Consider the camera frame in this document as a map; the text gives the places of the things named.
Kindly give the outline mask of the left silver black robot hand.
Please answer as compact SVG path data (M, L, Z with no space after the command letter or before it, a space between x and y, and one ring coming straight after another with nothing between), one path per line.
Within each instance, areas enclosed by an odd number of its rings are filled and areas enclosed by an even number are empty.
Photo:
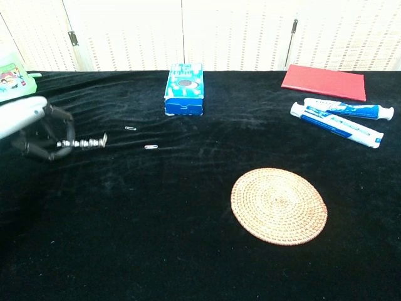
M67 144L63 144L59 150L50 152L44 147L48 141L31 142L26 137L24 129L40 122L53 140L57 140L55 134L47 122L48 119L60 119L66 125ZM75 140L75 126L72 114L48 103L43 96L20 98L1 104L1 139L12 137L10 143L23 154L36 156L46 161L55 161L66 157L73 150L72 142Z

